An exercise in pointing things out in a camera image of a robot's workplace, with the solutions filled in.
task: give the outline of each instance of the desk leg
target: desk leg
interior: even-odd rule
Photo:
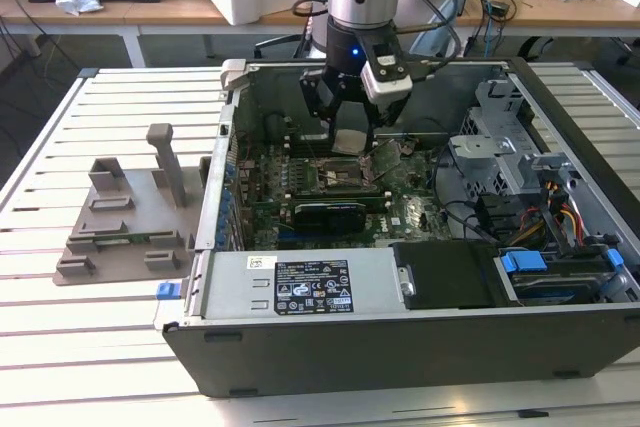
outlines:
[[[27,51],[27,53],[33,57],[34,59],[36,57],[40,57],[40,55],[42,55],[42,52],[40,52],[40,47],[38,47],[38,44],[36,43],[36,38],[33,35],[23,35],[22,36],[22,47],[24,48],[24,50]]]
[[[469,42],[469,39],[473,35],[474,28],[456,26],[455,29],[456,29],[456,34],[458,34],[458,37],[460,37],[460,43],[462,44],[462,49],[458,57],[464,57],[464,51],[467,49],[467,43]],[[455,44],[453,43],[453,41],[449,42],[449,50],[447,50],[447,55],[453,52],[454,45]]]
[[[213,49],[213,35],[203,35],[202,40],[204,41],[204,51],[207,53],[208,59],[214,59],[216,57],[216,52]]]
[[[147,66],[144,60],[144,54],[142,53],[142,47],[140,46],[140,36],[138,32],[130,31],[120,34],[124,45],[127,47],[127,53],[129,54],[129,60],[131,61],[131,67],[134,69],[140,69]]]

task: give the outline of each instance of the power supply label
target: power supply label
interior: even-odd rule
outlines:
[[[346,260],[277,262],[275,311],[279,315],[353,312]]]

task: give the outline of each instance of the blue drive bracket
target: blue drive bracket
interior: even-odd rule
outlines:
[[[156,300],[179,300],[182,282],[163,282],[156,291]]]
[[[613,268],[616,269],[616,272],[622,272],[622,268],[624,267],[624,259],[620,252],[617,249],[609,249],[607,250],[607,257],[609,258],[609,262],[613,265]]]
[[[547,270],[542,255],[537,250],[515,250],[501,258],[504,270],[512,272],[544,272]]]

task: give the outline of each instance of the metal slatted table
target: metal slatted table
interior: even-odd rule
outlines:
[[[640,199],[640,113],[593,69],[558,62],[531,67]],[[534,126],[551,151],[562,150],[541,120]]]
[[[182,165],[196,166],[217,133],[219,75],[102,70],[77,80],[0,193],[0,425],[637,425],[640,350],[593,379],[215,401],[154,328],[158,282],[56,287],[94,157],[155,167],[144,139],[162,121],[175,126]],[[550,417],[521,420],[523,409]]]

